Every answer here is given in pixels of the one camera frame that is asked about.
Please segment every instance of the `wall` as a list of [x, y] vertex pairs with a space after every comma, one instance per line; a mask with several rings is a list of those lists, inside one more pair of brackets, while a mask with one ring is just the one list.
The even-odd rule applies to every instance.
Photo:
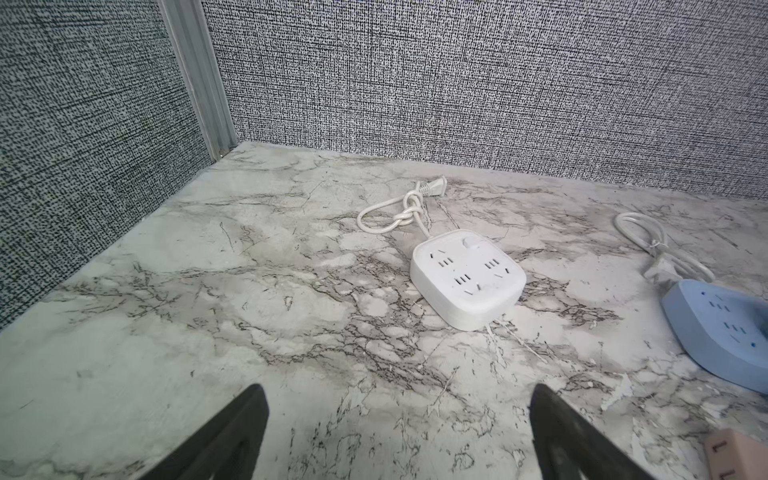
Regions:
[[768, 3], [204, 0], [240, 140], [768, 198]]
[[2, 328], [212, 160], [154, 0], [0, 14]]

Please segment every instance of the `marble surface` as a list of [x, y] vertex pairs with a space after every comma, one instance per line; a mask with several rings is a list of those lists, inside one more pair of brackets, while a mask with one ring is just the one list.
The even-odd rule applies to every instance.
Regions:
[[[432, 233], [476, 230], [528, 274], [492, 336], [409, 282], [415, 226], [355, 226], [440, 174]], [[537, 382], [658, 478], [707, 478], [703, 437], [767, 440], [768, 401], [681, 351], [611, 219], [655, 216], [765, 298], [767, 207], [240, 145], [0, 333], [0, 478], [137, 477], [252, 382], [271, 408], [256, 478], [539, 478]]]

